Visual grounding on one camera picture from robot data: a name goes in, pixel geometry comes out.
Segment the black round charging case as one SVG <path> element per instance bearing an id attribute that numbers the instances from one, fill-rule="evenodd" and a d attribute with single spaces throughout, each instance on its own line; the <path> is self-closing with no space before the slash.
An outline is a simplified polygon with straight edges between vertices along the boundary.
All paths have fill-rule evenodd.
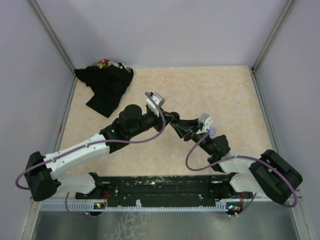
<path id="1" fill-rule="evenodd" d="M 180 115 L 177 112 L 171 112 L 171 123 L 173 124 L 178 124 L 180 120 Z"/>

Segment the purple round charging case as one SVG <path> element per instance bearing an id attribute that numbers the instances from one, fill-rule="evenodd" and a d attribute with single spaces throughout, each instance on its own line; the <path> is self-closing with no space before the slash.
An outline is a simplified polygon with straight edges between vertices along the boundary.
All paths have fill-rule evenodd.
<path id="1" fill-rule="evenodd" d="M 209 128 L 209 135 L 212 137 L 212 136 L 214 136 L 215 134 L 216 134 L 216 129 L 214 128 L 214 127 L 210 127 Z"/>

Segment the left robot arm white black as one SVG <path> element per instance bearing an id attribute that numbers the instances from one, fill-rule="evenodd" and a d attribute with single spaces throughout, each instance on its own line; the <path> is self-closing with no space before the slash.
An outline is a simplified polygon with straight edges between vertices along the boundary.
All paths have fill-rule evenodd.
<path id="1" fill-rule="evenodd" d="M 148 108 L 143 114 L 138 105 L 130 104 L 112 124 L 89 139 L 53 153 L 32 153 L 24 177 L 33 200 L 47 200 L 58 191 L 88 194 L 95 199 L 101 197 L 104 186 L 98 183 L 97 174 L 71 176 L 65 175 L 65 172 L 90 159 L 109 155 L 129 144 L 137 144 L 132 138 L 151 128 L 162 133 L 174 119 L 174 115 L 163 109 Z"/>

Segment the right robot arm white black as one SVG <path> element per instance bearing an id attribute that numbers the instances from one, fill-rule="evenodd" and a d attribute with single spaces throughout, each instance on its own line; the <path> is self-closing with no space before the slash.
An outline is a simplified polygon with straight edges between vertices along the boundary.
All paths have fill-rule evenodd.
<path id="1" fill-rule="evenodd" d="M 203 171 L 211 168 L 216 172 L 231 174 L 229 182 L 223 185 L 223 192 L 235 198 L 240 192 L 264 194 L 273 202 L 285 206 L 293 198 L 290 207 L 298 204 L 297 188 L 303 182 L 301 174 L 277 152 L 267 149 L 259 157 L 231 155 L 229 142 L 225 135 L 215 136 L 211 120 L 174 120 L 170 126 L 185 142 L 195 144 L 188 152 L 188 160 L 199 147 L 209 157 L 208 165 L 197 168 Z"/>

